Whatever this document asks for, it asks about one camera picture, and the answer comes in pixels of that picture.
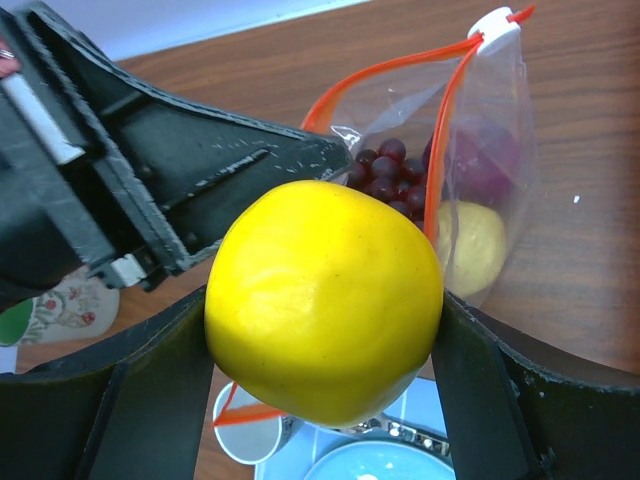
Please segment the clear zip top bag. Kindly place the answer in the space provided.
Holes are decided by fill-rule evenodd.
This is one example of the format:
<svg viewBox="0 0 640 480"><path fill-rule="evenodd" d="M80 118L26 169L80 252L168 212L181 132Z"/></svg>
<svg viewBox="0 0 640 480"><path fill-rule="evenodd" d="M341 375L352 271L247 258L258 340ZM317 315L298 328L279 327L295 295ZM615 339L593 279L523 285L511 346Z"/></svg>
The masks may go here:
<svg viewBox="0 0 640 480"><path fill-rule="evenodd" d="M365 68L332 86L312 106L303 128L327 133L346 144L354 163L364 148L376 149L388 138L402 140L408 154L419 157L432 139L424 229L437 256L437 212L442 202L463 201L455 196L445 153L454 155L459 129L501 126L520 146L520 168L509 199L496 211L505 226L506 256L527 207L535 179L532 109L520 32L524 12L501 7L486 14L465 40ZM234 391L225 404L246 407L254 399Z"/></svg>

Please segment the yellow lemon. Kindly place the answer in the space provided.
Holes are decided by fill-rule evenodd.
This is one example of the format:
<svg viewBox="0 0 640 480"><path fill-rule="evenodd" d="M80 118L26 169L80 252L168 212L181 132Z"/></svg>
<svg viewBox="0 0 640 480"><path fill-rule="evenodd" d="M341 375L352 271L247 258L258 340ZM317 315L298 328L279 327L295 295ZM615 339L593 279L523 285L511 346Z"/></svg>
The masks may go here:
<svg viewBox="0 0 640 480"><path fill-rule="evenodd" d="M208 347L254 399L216 424L377 415L426 362L443 297L431 243L398 211L323 181L270 190L229 229L207 284Z"/></svg>

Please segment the purple onion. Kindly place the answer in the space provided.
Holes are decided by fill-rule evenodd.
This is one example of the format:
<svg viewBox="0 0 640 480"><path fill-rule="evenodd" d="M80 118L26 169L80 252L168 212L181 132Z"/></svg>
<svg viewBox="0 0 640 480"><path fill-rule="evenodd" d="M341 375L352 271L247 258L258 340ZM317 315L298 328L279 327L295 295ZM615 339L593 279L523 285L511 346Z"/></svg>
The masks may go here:
<svg viewBox="0 0 640 480"><path fill-rule="evenodd" d="M454 193L463 201L497 208L515 187L520 168L520 146L501 126L479 130L459 128L454 135L454 155L447 150L445 166Z"/></svg>

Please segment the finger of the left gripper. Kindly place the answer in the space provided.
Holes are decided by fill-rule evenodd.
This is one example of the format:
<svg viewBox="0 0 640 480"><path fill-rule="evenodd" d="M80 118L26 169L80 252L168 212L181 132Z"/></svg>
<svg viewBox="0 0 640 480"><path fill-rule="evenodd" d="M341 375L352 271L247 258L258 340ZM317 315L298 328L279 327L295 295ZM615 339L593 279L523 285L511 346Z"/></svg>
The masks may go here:
<svg viewBox="0 0 640 480"><path fill-rule="evenodd" d="M211 257L270 189L327 180L336 138L162 91L43 2L1 14L1 305L81 266L155 289Z"/></svg>

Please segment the purple grape bunch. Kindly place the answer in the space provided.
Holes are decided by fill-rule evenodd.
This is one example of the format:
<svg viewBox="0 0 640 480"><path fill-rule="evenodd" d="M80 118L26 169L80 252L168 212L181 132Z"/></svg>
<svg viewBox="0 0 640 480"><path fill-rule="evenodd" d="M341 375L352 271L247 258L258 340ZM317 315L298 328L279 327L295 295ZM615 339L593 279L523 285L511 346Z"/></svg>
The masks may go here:
<svg viewBox="0 0 640 480"><path fill-rule="evenodd" d="M419 157L413 157L402 140L392 137L376 149L361 149L346 186L385 203L423 230L431 147L432 139Z"/></svg>

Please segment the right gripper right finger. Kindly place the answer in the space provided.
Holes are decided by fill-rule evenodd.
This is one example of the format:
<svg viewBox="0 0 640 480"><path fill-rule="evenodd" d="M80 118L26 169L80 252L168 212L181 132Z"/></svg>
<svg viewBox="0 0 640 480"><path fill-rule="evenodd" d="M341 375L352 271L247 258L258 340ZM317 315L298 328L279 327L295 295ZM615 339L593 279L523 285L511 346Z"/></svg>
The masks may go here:
<svg viewBox="0 0 640 480"><path fill-rule="evenodd" d="M560 350L451 293L432 362L457 478L638 478L638 375Z"/></svg>

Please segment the yellow bell pepper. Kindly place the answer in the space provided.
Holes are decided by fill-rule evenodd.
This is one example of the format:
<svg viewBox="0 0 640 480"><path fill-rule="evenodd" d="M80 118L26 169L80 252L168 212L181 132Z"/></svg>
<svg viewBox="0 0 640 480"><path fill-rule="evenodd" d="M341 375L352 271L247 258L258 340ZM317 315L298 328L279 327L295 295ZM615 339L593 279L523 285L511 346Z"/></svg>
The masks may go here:
<svg viewBox="0 0 640 480"><path fill-rule="evenodd" d="M437 254L445 287L462 299L487 290L506 258L505 226L500 215L473 202L444 201L437 219Z"/></svg>

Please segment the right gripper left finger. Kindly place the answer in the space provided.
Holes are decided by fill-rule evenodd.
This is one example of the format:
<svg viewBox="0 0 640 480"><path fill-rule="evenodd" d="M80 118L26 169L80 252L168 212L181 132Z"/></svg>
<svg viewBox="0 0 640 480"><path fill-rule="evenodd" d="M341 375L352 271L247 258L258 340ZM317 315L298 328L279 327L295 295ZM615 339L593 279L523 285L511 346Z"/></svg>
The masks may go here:
<svg viewBox="0 0 640 480"><path fill-rule="evenodd" d="M213 367L198 289L84 349L2 374L2 478L193 478Z"/></svg>

